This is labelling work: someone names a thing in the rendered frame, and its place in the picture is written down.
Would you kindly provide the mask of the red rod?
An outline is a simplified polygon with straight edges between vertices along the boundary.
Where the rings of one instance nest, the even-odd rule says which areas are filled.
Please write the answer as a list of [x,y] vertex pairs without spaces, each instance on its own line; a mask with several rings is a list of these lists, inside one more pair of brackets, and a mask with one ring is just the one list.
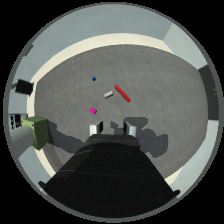
[[130,98],[125,94],[125,92],[118,86],[118,85],[115,85],[115,88],[124,96],[124,98],[129,101]]

